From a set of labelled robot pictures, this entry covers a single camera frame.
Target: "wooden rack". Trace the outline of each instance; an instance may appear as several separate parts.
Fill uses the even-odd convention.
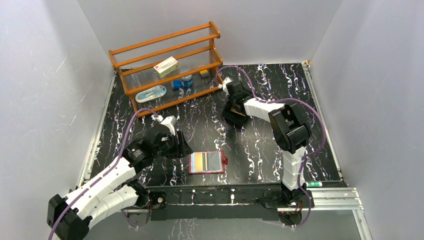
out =
[[[129,96],[134,111],[136,112],[140,108],[152,108],[154,111],[160,111],[219,90],[220,88],[212,82],[212,79],[217,73],[218,66],[223,64],[214,42],[214,39],[219,39],[220,36],[217,26],[210,21],[204,25],[120,49],[109,50],[110,62],[120,76],[123,89]],[[160,78],[153,67],[170,56],[178,61],[179,67],[164,78]],[[198,73],[203,70],[209,71],[209,79],[200,78]],[[190,74],[193,75],[193,87],[190,88],[190,91],[181,89],[182,94],[181,92],[173,93],[167,87],[167,93],[160,98],[160,102],[152,100],[139,103],[135,100],[135,96],[139,92],[157,85],[168,84],[170,86],[171,81]],[[222,84],[222,81],[222,78],[218,76],[218,82]],[[137,117],[148,114],[150,112],[144,111]]]

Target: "blue can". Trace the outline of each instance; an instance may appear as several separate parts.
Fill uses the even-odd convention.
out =
[[[193,86],[193,76],[187,75],[187,76],[183,76],[182,78],[180,78],[182,85],[186,88],[191,88]]]

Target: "white box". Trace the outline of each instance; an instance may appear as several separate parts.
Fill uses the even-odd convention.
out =
[[[168,75],[170,72],[178,68],[178,61],[174,57],[170,56],[163,62],[154,66],[153,68],[154,70],[156,70],[159,77],[163,78],[164,76]]]

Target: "marble tabletop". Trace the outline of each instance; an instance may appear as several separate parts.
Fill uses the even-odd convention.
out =
[[[265,100],[297,98],[315,108],[300,63],[239,65],[239,67],[247,72],[259,97]],[[234,69],[223,69],[222,76],[246,80]],[[221,117],[226,100],[225,92],[218,91],[158,112],[164,117],[170,115],[176,117],[175,128],[183,131],[188,145],[195,152],[224,151],[228,158],[226,173],[189,174],[188,157],[159,159],[137,175],[139,180],[150,187],[280,182],[283,174],[283,157],[282,151],[273,139],[271,125],[262,119],[252,118],[242,129],[235,129]],[[116,76],[91,177],[101,172],[118,155],[123,132],[133,113],[130,99],[124,94],[121,80]],[[312,137],[306,148],[310,153],[321,143],[322,134],[313,114],[305,109],[305,115],[312,129]],[[153,122],[150,115],[135,121],[131,126],[129,141],[143,136],[153,124],[158,123]],[[304,176],[306,181],[340,180],[328,143],[319,154],[307,159]]]

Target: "cable connector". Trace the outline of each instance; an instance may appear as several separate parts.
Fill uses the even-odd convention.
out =
[[[154,114],[151,115],[151,119],[153,119],[153,121],[158,121],[159,123],[162,122],[164,120],[164,117],[159,115],[159,116],[155,116]]]

